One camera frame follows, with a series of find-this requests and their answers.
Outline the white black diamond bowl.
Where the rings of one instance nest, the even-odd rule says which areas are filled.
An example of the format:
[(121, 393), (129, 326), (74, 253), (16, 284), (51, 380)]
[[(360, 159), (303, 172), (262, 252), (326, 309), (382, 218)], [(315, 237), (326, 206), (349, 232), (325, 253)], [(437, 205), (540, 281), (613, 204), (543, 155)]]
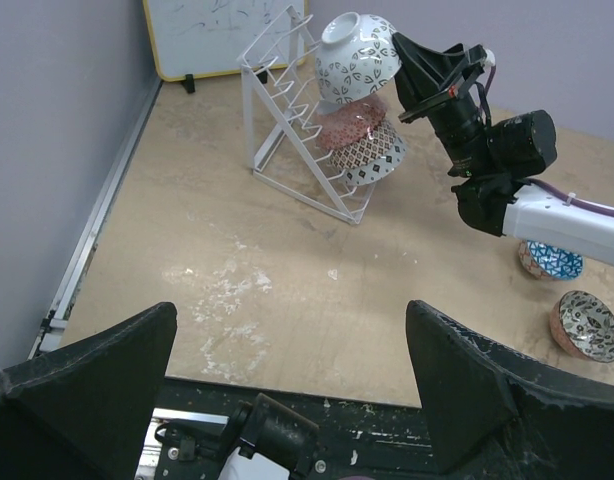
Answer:
[(346, 170), (342, 180), (348, 186), (373, 184), (391, 174), (403, 161), (406, 151), (406, 144), (400, 137), (397, 137), (385, 154), (378, 156), (365, 166)]

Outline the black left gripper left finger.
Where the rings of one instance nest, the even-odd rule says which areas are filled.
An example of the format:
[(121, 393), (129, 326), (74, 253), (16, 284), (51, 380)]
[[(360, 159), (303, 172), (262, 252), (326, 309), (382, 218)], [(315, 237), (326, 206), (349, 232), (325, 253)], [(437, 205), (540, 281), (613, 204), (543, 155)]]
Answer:
[(158, 303), (0, 370), (0, 479), (132, 479), (177, 331)]

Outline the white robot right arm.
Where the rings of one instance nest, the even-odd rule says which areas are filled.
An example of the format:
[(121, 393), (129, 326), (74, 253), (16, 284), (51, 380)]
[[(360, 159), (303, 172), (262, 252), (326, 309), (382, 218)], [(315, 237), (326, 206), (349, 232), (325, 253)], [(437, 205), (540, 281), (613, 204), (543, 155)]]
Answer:
[(395, 75), (399, 119), (427, 119), (452, 166), (458, 214), (469, 227), (496, 237), (532, 240), (614, 266), (614, 207), (566, 194), (540, 179), (557, 159), (550, 114), (534, 110), (492, 121), (488, 102), (493, 52), (458, 43), (445, 51), (392, 36), (400, 60)]

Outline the pink floral pattern bowl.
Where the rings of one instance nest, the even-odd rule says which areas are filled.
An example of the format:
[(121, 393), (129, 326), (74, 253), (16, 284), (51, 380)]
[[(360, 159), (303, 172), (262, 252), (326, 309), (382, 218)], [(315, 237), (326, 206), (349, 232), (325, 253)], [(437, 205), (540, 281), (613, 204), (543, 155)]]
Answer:
[(366, 137), (385, 117), (387, 104), (377, 95), (341, 105), (321, 100), (314, 123), (321, 126), (320, 148), (335, 150)]

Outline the brown floral pattern bowl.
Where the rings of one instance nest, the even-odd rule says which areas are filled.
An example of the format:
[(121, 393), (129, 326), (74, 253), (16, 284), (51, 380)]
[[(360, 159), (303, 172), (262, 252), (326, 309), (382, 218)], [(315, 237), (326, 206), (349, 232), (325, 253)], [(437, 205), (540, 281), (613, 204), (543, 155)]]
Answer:
[(329, 161), (338, 169), (366, 166), (385, 154), (395, 143), (397, 132), (391, 121), (381, 121), (370, 133), (342, 148), (335, 149)]

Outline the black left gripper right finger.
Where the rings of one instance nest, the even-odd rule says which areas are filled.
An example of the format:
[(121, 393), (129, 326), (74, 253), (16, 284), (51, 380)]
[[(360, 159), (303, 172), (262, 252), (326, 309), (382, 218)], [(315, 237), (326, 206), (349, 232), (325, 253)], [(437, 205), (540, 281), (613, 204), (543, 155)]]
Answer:
[(614, 386), (551, 367), (431, 305), (406, 309), (406, 340), (448, 479), (614, 479)]

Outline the black leaf pattern bowl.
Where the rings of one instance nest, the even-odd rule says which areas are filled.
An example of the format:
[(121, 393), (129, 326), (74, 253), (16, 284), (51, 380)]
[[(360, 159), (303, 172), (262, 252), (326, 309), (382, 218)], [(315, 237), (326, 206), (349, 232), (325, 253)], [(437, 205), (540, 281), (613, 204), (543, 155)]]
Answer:
[(374, 14), (346, 12), (323, 30), (315, 53), (315, 77), (321, 98), (346, 105), (385, 86), (401, 61), (393, 46), (396, 28)]

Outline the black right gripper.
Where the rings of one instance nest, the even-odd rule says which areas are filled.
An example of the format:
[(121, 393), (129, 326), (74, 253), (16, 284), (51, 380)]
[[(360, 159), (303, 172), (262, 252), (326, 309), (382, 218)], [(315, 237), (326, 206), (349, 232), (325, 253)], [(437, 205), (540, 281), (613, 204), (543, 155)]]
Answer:
[(392, 43), (401, 64), (395, 77), (400, 121), (429, 120), (452, 162), (450, 176), (483, 173), (489, 162), (485, 125), (470, 89), (484, 69), (469, 64), (470, 48), (456, 44), (438, 52), (402, 33), (394, 33)]

